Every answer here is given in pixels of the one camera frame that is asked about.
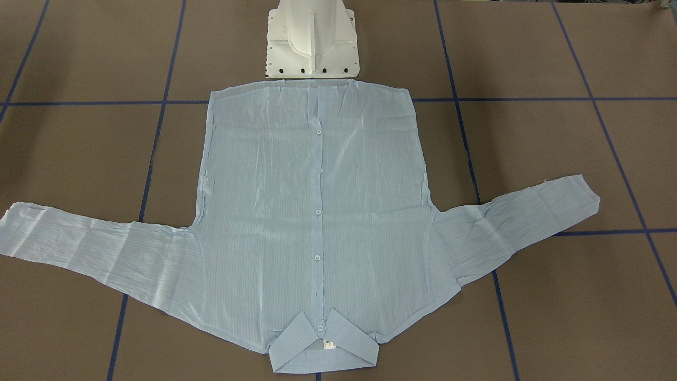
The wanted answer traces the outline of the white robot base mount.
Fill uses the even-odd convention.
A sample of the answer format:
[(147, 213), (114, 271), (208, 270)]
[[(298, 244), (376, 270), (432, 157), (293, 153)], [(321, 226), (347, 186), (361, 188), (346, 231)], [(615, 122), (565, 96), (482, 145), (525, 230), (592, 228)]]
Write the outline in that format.
[(360, 73), (355, 13), (343, 1), (281, 1), (268, 13), (269, 79), (351, 79)]

